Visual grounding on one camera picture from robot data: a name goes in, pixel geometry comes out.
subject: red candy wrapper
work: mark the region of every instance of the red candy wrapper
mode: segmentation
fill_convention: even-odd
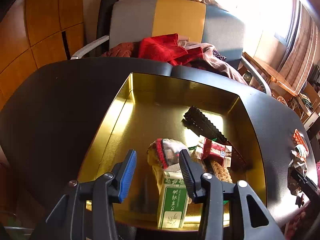
[[[232,146],[222,145],[200,135],[195,156],[200,160],[206,158],[214,160],[222,167],[230,167],[231,151]]]

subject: brown cloth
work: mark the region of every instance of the brown cloth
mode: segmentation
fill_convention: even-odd
[[[124,42],[121,43],[109,51],[103,53],[102,57],[138,57],[140,42]],[[215,46],[209,43],[198,43],[188,41],[188,37],[179,36],[178,45],[186,50],[201,47],[203,51],[203,59],[197,59],[187,63],[185,66],[199,68],[214,72],[225,77],[236,80],[242,84],[247,85],[246,81],[228,63],[218,59],[213,55],[213,51],[216,50]]]

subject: chair armrest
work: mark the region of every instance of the chair armrest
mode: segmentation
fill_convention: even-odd
[[[109,36],[105,35],[95,41],[85,45],[81,49],[79,49],[75,54],[72,55],[71,59],[78,59],[82,58],[85,54],[93,50],[94,48],[98,47],[100,44],[104,43],[105,41],[109,40]]]
[[[259,72],[247,61],[244,56],[241,56],[241,63],[251,73],[251,75],[258,81],[262,88],[262,91],[267,95],[271,96],[271,90],[266,81],[262,78]]]

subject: metal screw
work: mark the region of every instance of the metal screw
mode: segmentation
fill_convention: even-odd
[[[205,179],[212,179],[212,174],[206,172],[206,173],[202,174],[202,177],[204,177]]]
[[[105,173],[105,175],[106,175],[109,179],[112,179],[112,178],[113,178],[113,173],[112,173],[112,172],[107,172],[107,173]]]
[[[239,185],[240,187],[246,187],[246,186],[248,185],[248,183],[247,183],[246,181],[244,181],[244,180],[239,180],[239,181],[238,181],[238,185]]]
[[[74,186],[76,186],[77,184],[78,184],[78,181],[75,180],[75,179],[70,180],[69,183],[68,183],[69,187],[74,187]]]

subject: green and white box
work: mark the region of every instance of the green and white box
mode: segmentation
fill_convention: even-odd
[[[182,173],[164,171],[157,214],[158,228],[182,228],[188,200]]]

